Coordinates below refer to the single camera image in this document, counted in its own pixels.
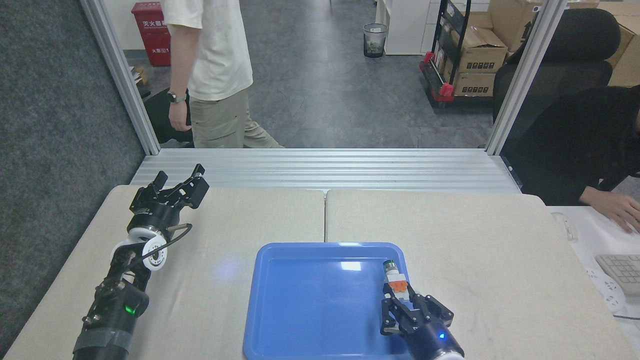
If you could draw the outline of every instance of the khaki pants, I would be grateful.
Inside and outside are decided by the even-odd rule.
[[[189,99],[195,147],[283,147],[251,120],[248,92],[244,89],[219,101]]]

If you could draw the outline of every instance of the blue tray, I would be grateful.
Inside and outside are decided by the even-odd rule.
[[[404,255],[391,243],[263,246],[253,271],[244,354],[249,360],[410,360],[399,336],[380,334],[382,263],[389,259],[406,274]]]

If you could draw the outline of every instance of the black cable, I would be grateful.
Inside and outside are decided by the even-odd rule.
[[[176,241],[182,239],[185,235],[187,235],[188,232],[191,231],[191,228],[193,228],[193,225],[187,223],[186,225],[186,230],[183,231],[180,235],[178,235],[176,238],[174,238],[173,240],[169,241],[168,243],[154,249],[153,251],[150,251],[148,253],[146,253],[144,256],[138,258],[136,261],[133,261],[132,263],[130,263],[129,265],[127,265],[127,267],[125,267],[122,270],[121,274],[126,273],[127,271],[131,270],[132,267],[140,264],[144,259],[148,258],[149,256],[153,256],[155,254],[157,254],[158,252],[160,252],[163,249],[166,249],[167,247],[169,247],[170,245],[173,245],[174,243],[176,243]]]
[[[634,318],[631,316],[614,315],[615,318],[628,319],[628,320],[640,320],[640,318]]]

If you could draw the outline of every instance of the wristwatch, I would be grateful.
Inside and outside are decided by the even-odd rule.
[[[187,94],[184,94],[183,97],[177,97],[173,92],[167,91],[166,95],[169,98],[169,102],[182,102],[187,99]]]

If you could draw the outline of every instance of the gray wall panel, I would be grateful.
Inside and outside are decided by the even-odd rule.
[[[0,91],[3,357],[144,153],[77,1],[0,1]]]

